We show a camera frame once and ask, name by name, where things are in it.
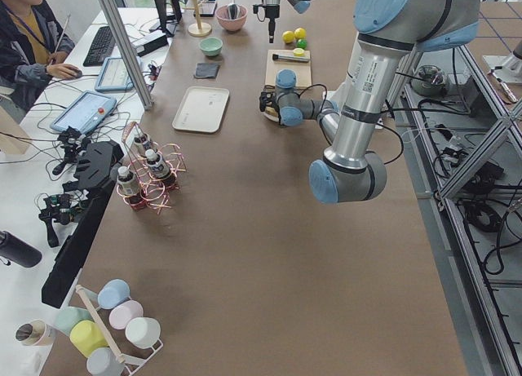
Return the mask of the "white round plate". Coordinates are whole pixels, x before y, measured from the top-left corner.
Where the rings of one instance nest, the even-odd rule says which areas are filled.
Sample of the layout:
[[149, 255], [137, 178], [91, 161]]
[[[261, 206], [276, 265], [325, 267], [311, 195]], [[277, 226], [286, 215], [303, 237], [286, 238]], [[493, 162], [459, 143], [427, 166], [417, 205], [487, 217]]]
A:
[[270, 121], [272, 122], [275, 122], [275, 123], [279, 123], [280, 120], [279, 120], [279, 114], [277, 111], [274, 111], [272, 108], [267, 108], [264, 112], [263, 112], [263, 115]]

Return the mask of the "green lime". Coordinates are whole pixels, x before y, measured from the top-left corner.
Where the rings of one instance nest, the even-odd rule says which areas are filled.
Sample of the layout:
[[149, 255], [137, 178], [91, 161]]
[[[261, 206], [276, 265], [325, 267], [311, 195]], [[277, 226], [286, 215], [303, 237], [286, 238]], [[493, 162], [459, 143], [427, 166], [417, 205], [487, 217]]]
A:
[[300, 49], [303, 49], [303, 50], [306, 50], [307, 49], [307, 40], [304, 39], [304, 38], [298, 39], [297, 42], [296, 42], [296, 47], [300, 48]]

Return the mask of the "steel scoop in bowl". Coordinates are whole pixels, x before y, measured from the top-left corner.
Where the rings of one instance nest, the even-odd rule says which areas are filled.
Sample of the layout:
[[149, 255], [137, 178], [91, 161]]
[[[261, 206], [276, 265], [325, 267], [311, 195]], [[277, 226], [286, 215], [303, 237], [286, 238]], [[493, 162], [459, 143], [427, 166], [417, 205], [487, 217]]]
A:
[[230, 2], [227, 5], [227, 19], [235, 20], [240, 15], [241, 9], [235, 2]]

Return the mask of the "bamboo cutting board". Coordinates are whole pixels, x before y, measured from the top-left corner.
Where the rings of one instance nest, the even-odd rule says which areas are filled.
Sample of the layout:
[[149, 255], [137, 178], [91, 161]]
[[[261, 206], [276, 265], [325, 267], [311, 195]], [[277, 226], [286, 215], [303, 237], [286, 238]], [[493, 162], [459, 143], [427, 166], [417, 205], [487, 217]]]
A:
[[312, 84], [312, 69], [311, 69], [311, 53], [305, 50], [303, 55], [299, 56], [299, 59], [307, 58], [307, 63], [286, 61], [286, 60], [273, 60], [272, 56], [294, 56], [293, 50], [268, 50], [267, 65], [265, 73], [265, 84], [275, 85], [276, 75], [282, 69], [292, 70], [296, 75], [296, 86], [298, 88], [306, 88]]

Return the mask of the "grey folded cloth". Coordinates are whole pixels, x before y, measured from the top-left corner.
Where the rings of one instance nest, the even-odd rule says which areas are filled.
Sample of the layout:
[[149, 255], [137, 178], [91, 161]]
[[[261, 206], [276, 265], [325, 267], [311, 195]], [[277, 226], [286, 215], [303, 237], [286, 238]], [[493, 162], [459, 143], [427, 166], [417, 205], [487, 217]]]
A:
[[218, 75], [220, 64], [197, 63], [194, 77], [196, 79], [215, 79]]

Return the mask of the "black monitor stand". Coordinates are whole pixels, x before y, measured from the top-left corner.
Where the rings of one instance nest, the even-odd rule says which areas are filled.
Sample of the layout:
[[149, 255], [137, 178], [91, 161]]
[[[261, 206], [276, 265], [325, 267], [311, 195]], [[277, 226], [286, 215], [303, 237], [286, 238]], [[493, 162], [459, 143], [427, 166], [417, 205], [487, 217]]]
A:
[[179, 0], [153, 0], [159, 18], [159, 28], [168, 37], [175, 35], [177, 25], [182, 20]]

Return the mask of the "tea bottle back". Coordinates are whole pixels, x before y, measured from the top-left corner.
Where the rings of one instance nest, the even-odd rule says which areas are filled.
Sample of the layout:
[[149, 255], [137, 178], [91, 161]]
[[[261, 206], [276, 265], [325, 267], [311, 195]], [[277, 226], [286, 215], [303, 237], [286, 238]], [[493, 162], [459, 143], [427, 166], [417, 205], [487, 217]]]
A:
[[149, 149], [154, 149], [154, 144], [147, 134], [137, 134], [133, 138], [133, 146], [141, 157], [146, 156]]

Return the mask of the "tea bottle middle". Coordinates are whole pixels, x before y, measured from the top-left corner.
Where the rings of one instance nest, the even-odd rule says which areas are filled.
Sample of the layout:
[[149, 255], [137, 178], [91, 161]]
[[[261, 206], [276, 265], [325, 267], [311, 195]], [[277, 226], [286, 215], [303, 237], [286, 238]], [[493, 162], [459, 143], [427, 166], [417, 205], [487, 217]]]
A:
[[145, 157], [150, 173], [155, 179], [164, 179], [169, 175], [170, 167], [166, 164], [160, 153], [153, 149], [149, 149], [146, 152]]

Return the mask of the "blue teach pendant near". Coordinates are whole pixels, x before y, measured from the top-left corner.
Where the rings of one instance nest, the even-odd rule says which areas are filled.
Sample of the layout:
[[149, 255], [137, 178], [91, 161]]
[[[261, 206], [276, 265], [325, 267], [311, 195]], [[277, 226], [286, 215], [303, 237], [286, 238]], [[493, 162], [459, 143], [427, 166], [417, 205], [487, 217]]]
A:
[[86, 135], [116, 108], [117, 100], [96, 91], [84, 91], [51, 124], [55, 131], [66, 131], [69, 127]]

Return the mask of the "black leader gripper device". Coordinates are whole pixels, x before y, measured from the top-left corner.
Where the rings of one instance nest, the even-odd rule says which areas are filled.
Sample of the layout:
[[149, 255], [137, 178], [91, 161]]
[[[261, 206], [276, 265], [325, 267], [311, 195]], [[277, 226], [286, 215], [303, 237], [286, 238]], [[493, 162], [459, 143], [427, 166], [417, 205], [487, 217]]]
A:
[[71, 126], [59, 134], [58, 141], [62, 143], [61, 148], [64, 150], [64, 157], [61, 163], [53, 168], [53, 175], [60, 175], [68, 164], [76, 164], [78, 156], [91, 143], [88, 135]]

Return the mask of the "seated person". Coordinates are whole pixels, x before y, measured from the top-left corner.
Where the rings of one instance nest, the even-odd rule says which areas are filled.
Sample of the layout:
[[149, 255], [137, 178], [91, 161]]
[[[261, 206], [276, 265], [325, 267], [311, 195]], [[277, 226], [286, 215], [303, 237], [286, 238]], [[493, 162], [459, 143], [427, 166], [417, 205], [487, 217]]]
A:
[[74, 42], [46, 0], [1, 0], [1, 86], [29, 111], [51, 79], [73, 80]]

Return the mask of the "blue cup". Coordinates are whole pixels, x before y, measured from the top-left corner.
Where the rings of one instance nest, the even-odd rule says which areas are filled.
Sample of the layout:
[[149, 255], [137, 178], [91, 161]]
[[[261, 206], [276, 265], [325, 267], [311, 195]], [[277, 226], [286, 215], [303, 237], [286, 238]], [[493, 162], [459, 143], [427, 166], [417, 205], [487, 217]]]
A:
[[101, 308], [110, 310], [130, 297], [130, 287], [127, 282], [122, 279], [113, 279], [100, 290], [97, 301]]

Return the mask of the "pink cup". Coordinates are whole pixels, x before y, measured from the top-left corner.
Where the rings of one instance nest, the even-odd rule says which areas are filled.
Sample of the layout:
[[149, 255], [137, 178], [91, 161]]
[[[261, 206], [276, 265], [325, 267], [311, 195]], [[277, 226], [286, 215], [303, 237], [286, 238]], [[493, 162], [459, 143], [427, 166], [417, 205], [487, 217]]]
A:
[[141, 303], [136, 300], [127, 300], [117, 305], [109, 314], [109, 324], [115, 330], [124, 330], [131, 320], [141, 317], [144, 309]]

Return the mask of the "white cup rack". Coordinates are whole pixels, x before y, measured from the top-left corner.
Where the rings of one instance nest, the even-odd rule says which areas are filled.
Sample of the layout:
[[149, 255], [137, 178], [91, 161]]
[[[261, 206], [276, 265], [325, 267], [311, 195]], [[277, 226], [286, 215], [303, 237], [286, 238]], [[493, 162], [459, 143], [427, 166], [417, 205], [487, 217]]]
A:
[[113, 309], [106, 310], [99, 306], [97, 301], [99, 292], [96, 293], [82, 285], [77, 285], [75, 292], [83, 302], [85, 309], [91, 314], [93, 321], [98, 325], [108, 343], [107, 347], [113, 352], [116, 359], [125, 365], [121, 375], [141, 375], [143, 367], [164, 347], [161, 335], [152, 347], [139, 349], [126, 339], [125, 330], [115, 330], [109, 324], [108, 317]]

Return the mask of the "aluminium frame post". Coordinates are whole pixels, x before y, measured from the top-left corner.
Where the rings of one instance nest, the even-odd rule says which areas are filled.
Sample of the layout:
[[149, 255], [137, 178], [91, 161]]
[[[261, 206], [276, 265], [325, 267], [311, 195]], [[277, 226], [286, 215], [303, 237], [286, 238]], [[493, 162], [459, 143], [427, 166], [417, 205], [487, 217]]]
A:
[[133, 82], [135, 91], [137, 92], [144, 109], [149, 110], [153, 107], [153, 98], [148, 90], [147, 84], [145, 83], [144, 76], [137, 60], [135, 49], [131, 45], [131, 42], [127, 36], [125, 25], [122, 22], [116, 1], [98, 0], [98, 2], [104, 13], [105, 19], [107, 20], [108, 26], [110, 27], [111, 32], [115, 38], [127, 72], [129, 73], [130, 79]]

